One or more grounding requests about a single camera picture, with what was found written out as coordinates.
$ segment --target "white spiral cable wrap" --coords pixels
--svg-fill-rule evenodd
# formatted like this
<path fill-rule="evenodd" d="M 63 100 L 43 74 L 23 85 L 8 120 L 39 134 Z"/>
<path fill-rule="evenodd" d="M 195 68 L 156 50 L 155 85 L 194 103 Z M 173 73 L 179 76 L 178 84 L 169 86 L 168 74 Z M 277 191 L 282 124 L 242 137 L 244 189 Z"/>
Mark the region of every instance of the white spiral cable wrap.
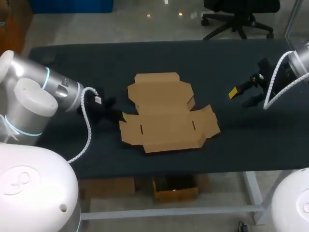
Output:
<path fill-rule="evenodd" d="M 81 94 L 82 113 L 83 113 L 83 116 L 84 116 L 84 119 L 85 119 L 85 123 L 86 123 L 86 126 L 87 126 L 87 130 L 88 130 L 87 142 L 86 142 L 84 148 L 82 149 L 82 151 L 77 156 L 75 156 L 74 158 L 70 159 L 68 161 L 68 163 L 72 163 L 72 162 L 76 161 L 78 158 L 80 158 L 86 152 L 86 150 L 88 149 L 88 147 L 90 145 L 90 142 L 91 142 L 91 136 L 92 136 L 91 127 L 90 127 L 90 122 L 89 122 L 89 119 L 88 119 L 88 116 L 87 116 L 87 113 L 86 113 L 85 102 L 84 102 L 85 93 L 87 91 L 92 91 L 96 96 L 98 96 L 98 92 L 94 88 L 92 88 L 92 87 L 84 88 L 83 91 L 82 91 L 82 94 Z"/>
<path fill-rule="evenodd" d="M 276 65 L 276 68 L 274 70 L 274 73 L 271 77 L 271 80 L 270 80 L 270 84 L 269 84 L 269 87 L 268 87 L 268 91 L 267 91 L 267 95 L 266 95 L 266 99 L 265 99 L 265 102 L 264 102 L 264 110 L 267 110 L 283 93 L 285 93 L 287 90 L 289 90 L 290 88 L 292 88 L 294 85 L 296 85 L 297 83 L 307 79 L 309 77 L 309 73 L 297 78 L 296 80 L 294 80 L 292 83 L 290 83 L 289 85 L 287 85 L 285 88 L 283 88 L 273 99 L 271 99 L 270 102 L 269 101 L 269 97 L 270 97 L 270 94 L 271 94 L 271 90 L 272 90 L 272 86 L 274 84 L 274 81 L 275 81 L 275 78 L 276 78 L 276 75 L 277 75 L 277 72 L 278 72 L 278 69 L 283 61 L 283 59 L 289 55 L 290 53 L 292 53 L 291 51 L 290 52 L 286 52 L 282 55 L 282 57 L 279 59 L 277 65 Z"/>

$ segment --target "floor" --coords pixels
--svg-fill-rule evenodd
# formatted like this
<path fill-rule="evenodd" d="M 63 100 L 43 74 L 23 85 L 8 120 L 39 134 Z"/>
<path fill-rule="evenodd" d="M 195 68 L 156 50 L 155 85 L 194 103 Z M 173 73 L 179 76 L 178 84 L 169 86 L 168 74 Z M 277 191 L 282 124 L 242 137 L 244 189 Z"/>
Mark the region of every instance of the floor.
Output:
<path fill-rule="evenodd" d="M 288 21 L 293 0 L 281 0 L 276 14 L 258 14 L 256 18 L 275 28 L 275 37 L 281 38 Z M 200 25 L 201 15 L 208 12 L 202 0 L 115 0 L 111 14 L 37 14 L 26 36 L 23 52 L 27 56 L 35 46 L 58 44 L 122 43 L 137 41 L 200 40 L 221 23 L 211 21 L 208 27 Z M 302 12 L 299 22 L 304 20 Z M 307 33 L 308 27 L 296 27 L 293 35 Z M 248 38 L 265 38 L 266 32 L 245 29 Z M 226 31 L 215 39 L 238 39 Z M 5 109 L 5 94 L 0 89 L 0 113 Z M 278 171 L 256 172 L 263 196 L 278 177 Z M 210 174 L 213 191 L 204 193 L 190 206 L 245 205 L 248 197 L 239 173 Z M 178 205 L 155 205 L 151 195 L 143 192 L 131 197 L 92 200 L 90 211 L 147 209 Z M 221 214 L 202 216 L 149 217 L 131 219 L 95 220 L 85 224 L 84 232 L 120 231 L 211 231 L 236 232 L 238 221 L 250 225 L 251 232 L 274 232 L 272 225 L 254 226 L 251 214 Z"/>

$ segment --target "black table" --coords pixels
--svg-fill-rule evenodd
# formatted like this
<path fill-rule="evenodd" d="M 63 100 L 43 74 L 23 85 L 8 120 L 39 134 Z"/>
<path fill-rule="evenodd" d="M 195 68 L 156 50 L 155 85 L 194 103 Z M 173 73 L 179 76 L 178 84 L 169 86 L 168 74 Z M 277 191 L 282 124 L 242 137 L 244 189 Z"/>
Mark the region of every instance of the black table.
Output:
<path fill-rule="evenodd" d="M 140 147 L 124 145 L 116 125 L 103 121 L 93 128 L 88 151 L 72 164 L 78 178 L 243 172 L 300 169 L 309 166 L 309 88 L 299 84 L 268 110 L 242 109 L 242 101 L 258 93 L 252 89 L 230 100 L 235 84 L 258 71 L 257 62 L 274 64 L 288 50 L 281 40 L 213 40 L 187 42 L 59 45 L 32 49 L 37 62 L 56 52 L 49 67 L 81 82 L 103 87 L 118 98 L 117 108 L 136 113 L 127 86 L 137 73 L 177 72 L 191 83 L 197 108 L 211 104 L 221 133 L 201 149 L 145 155 Z M 69 160 L 84 147 L 84 120 L 58 111 L 38 146 Z"/>

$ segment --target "glass wall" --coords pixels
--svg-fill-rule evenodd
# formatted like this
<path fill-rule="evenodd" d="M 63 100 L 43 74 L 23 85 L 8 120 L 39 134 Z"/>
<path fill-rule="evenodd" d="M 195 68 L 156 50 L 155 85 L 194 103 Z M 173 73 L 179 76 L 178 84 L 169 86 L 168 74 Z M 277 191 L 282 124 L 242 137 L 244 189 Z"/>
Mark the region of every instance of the glass wall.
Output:
<path fill-rule="evenodd" d="M 286 37 L 294 49 L 309 42 L 309 1 L 296 0 Z"/>

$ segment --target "brown cardboard box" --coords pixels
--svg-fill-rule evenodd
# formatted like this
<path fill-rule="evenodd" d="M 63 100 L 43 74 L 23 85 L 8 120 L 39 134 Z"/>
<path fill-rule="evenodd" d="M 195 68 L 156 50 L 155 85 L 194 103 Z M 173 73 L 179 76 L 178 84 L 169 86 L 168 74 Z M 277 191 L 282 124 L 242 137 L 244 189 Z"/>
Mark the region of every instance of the brown cardboard box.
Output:
<path fill-rule="evenodd" d="M 111 179 L 86 179 L 79 180 L 79 190 L 82 200 L 125 196 L 135 193 L 133 177 Z"/>
<path fill-rule="evenodd" d="M 164 176 L 152 179 L 154 199 L 160 203 L 186 202 L 198 195 L 193 176 Z"/>
<path fill-rule="evenodd" d="M 220 132 L 210 105 L 190 111 L 191 85 L 175 72 L 137 74 L 128 96 L 139 115 L 124 115 L 126 122 L 119 122 L 122 141 L 143 145 L 146 153 L 199 148 Z"/>
<path fill-rule="evenodd" d="M 0 55 L 6 50 L 22 52 L 32 17 L 27 0 L 0 0 Z"/>

